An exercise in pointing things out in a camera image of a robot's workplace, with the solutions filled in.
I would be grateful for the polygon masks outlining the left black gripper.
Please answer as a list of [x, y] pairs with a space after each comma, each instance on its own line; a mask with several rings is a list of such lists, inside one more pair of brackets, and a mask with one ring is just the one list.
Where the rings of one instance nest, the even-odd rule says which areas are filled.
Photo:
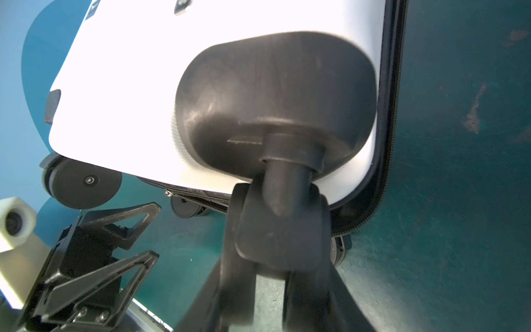
[[112, 331], [159, 259], [117, 260], [161, 212], [159, 204], [93, 210], [63, 230], [16, 323], [17, 331]]

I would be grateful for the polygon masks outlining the black white suitcase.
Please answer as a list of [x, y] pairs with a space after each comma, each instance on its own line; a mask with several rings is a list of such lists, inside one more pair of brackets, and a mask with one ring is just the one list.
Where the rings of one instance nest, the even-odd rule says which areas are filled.
[[48, 94], [46, 184], [132, 174], [227, 213], [221, 327], [253, 323], [259, 275], [285, 331], [329, 331], [335, 238], [384, 194], [406, 1], [92, 1]]

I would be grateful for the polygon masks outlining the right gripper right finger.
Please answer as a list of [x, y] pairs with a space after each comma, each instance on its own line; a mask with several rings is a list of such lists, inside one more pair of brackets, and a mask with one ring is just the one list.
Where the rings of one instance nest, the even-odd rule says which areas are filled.
[[349, 293], [334, 265], [329, 279], [329, 331], [375, 332]]

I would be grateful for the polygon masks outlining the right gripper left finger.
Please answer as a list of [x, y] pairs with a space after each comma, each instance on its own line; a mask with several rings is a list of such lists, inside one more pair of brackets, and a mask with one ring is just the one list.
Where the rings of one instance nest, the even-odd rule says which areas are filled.
[[218, 260], [174, 331], [222, 331], [220, 305], [220, 265]]

